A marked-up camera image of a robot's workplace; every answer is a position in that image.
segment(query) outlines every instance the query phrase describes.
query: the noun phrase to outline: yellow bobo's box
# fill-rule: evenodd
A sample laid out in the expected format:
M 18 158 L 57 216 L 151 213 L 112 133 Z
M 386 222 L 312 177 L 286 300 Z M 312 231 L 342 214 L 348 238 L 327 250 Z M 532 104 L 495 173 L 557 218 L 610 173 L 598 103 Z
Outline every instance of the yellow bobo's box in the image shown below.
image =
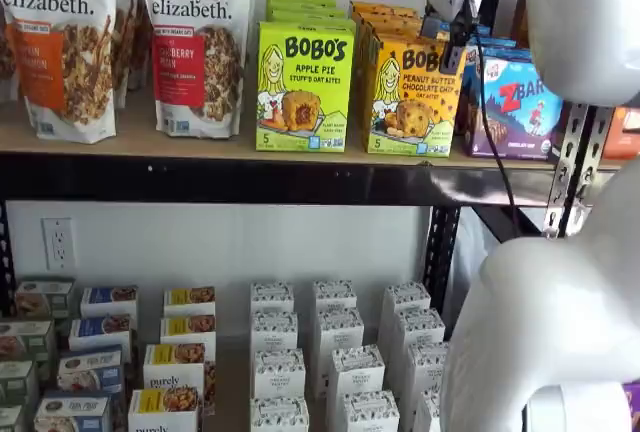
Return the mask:
M 449 156 L 465 62 L 455 74 L 442 74 L 445 44 L 373 35 L 363 100 L 368 152 Z
M 344 27 L 260 24 L 258 150 L 344 151 L 353 43 Z

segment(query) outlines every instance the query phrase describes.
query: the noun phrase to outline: black cable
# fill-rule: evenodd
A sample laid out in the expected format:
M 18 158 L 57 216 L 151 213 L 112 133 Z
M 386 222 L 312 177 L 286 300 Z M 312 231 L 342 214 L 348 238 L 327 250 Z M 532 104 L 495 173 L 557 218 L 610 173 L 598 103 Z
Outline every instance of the black cable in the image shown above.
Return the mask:
M 482 125 L 484 126 L 484 133 L 487 135 L 487 141 L 489 142 L 489 147 L 491 147 L 491 152 L 493 152 L 493 157 L 496 159 L 496 163 L 498 164 L 498 169 L 500 169 L 500 175 L 502 175 L 502 181 L 504 182 L 504 188 L 507 190 L 507 196 L 509 197 L 509 207 L 511 208 L 511 220 L 513 221 L 513 236 L 520 237 L 520 223 L 518 221 L 518 209 L 516 208 L 516 202 L 513 199 L 513 190 L 511 189 L 511 182 L 509 182 L 509 177 L 507 176 L 507 171 L 502 164 L 502 159 L 500 158 L 500 154 L 498 153 L 498 148 L 496 147 L 495 142 L 493 141 L 493 137 L 491 135 L 491 130 L 489 129 L 489 119 L 487 118 L 487 107 L 484 96 L 484 53 L 482 52 L 482 43 L 480 42 L 480 34 L 476 32 L 476 44 L 478 45 L 478 58 L 480 59 L 480 97 L 482 99 Z

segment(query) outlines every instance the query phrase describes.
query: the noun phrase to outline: outlet cover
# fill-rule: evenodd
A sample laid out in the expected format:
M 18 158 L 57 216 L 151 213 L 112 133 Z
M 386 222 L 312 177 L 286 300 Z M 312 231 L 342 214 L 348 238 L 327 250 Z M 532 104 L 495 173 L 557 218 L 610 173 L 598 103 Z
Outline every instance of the outlet cover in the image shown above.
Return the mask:
M 73 221 L 70 218 L 42 219 L 48 270 L 75 270 Z

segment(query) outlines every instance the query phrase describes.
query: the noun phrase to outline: green bobo's box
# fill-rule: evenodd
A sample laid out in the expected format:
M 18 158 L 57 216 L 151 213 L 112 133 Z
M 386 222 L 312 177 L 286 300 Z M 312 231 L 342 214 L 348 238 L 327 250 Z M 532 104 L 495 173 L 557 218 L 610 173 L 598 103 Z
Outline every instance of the green bobo's box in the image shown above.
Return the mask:
M 258 150 L 343 152 L 353 33 L 260 23 Z

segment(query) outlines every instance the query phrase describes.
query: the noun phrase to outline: white wall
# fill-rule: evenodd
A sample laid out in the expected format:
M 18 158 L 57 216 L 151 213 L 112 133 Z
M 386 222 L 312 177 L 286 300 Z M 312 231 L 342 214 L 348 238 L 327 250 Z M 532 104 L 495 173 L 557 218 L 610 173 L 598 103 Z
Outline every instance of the white wall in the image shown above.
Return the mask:
M 164 288 L 218 288 L 219 333 L 248 333 L 248 284 L 297 286 L 307 323 L 310 281 L 352 279 L 367 325 L 384 285 L 419 277 L 428 220 L 413 207 L 151 205 L 10 202 L 16 274 L 46 272 L 41 218 L 71 217 L 77 277 L 85 285 L 137 284 L 142 324 L 156 324 Z M 145 341 L 155 328 L 142 328 Z

